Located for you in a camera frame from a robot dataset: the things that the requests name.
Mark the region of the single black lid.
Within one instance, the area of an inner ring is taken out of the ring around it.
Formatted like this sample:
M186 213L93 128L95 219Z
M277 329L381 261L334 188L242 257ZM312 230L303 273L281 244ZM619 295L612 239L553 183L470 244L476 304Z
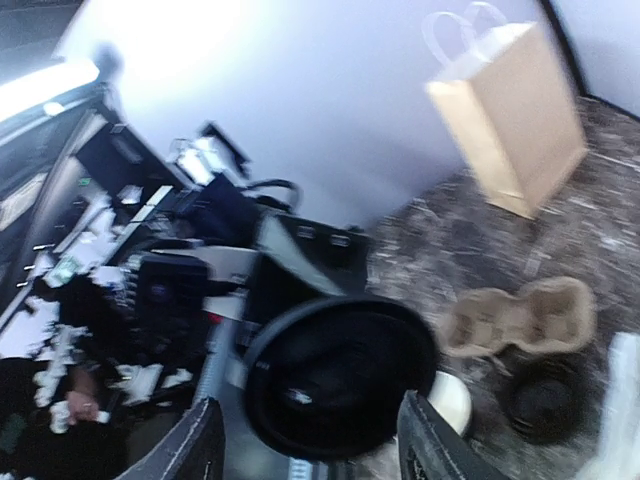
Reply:
M357 457L395 435L405 393L428 393L439 360L431 327L398 301L313 300L254 337L244 355L244 413L256 436L283 455Z

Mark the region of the left black frame post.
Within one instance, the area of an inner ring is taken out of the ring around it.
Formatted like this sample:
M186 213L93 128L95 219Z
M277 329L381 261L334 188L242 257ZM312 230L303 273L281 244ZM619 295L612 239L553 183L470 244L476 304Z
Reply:
M572 42L566 32L565 26L558 12L556 11L554 5L550 0L539 0L539 4L544 11L548 23L550 24L555 34L556 40L564 57L565 63L569 68L578 94L581 97L590 97L591 93L589 91L585 75L582 71L580 61L576 52L574 51Z

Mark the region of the bundle of white wrapped straws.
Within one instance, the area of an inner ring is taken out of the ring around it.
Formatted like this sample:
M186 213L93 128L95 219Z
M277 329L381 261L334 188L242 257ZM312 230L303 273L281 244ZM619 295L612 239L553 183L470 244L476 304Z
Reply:
M609 348L603 403L601 479L639 478L639 335L617 333Z

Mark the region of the brown paper bag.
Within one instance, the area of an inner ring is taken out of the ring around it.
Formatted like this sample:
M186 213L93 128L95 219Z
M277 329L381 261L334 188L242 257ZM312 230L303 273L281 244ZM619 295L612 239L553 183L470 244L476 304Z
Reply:
M487 202L535 218L588 151L551 42L486 1L431 13L422 33L442 65L426 92Z

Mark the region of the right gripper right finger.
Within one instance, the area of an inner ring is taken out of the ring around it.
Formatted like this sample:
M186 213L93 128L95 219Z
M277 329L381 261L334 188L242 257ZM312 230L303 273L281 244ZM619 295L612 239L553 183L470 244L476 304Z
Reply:
M404 395L397 437L402 479L500 478L500 471L477 455L417 391Z

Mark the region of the stack of black lids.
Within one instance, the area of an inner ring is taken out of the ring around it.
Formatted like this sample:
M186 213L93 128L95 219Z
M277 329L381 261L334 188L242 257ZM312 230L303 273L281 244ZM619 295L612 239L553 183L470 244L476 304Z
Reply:
M524 441L549 445L576 432L586 396L584 371L556 356L521 365L503 387L499 404L512 430Z

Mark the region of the brown pulp cup carrier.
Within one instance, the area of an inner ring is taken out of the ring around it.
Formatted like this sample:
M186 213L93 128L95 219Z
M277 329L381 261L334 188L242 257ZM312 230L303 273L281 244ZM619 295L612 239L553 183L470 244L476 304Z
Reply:
M589 344L596 323L592 289L560 276L530 282L514 295L497 288L463 293L443 316L439 339L452 357L491 357L507 347L554 355Z

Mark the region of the black paper coffee cup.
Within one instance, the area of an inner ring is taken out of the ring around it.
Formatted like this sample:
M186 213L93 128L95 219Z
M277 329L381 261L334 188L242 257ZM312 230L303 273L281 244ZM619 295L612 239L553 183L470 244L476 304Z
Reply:
M472 397L461 379L438 371L428 401L459 436L465 437L469 433L473 419Z

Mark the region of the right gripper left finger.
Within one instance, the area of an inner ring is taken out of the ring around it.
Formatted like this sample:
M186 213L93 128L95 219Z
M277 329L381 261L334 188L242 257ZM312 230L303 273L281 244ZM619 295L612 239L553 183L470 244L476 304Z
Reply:
M225 431L213 398L191 407L167 435L118 480L217 480L223 478Z

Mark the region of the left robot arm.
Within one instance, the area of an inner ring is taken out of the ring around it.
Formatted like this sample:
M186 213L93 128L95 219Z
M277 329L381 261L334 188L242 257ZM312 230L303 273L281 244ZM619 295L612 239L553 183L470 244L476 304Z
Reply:
M248 192L218 175L178 198L173 217L186 225L181 235L140 247L140 306L195 308L245 290L248 320L266 323L314 298L365 291L366 234L301 218L289 205Z

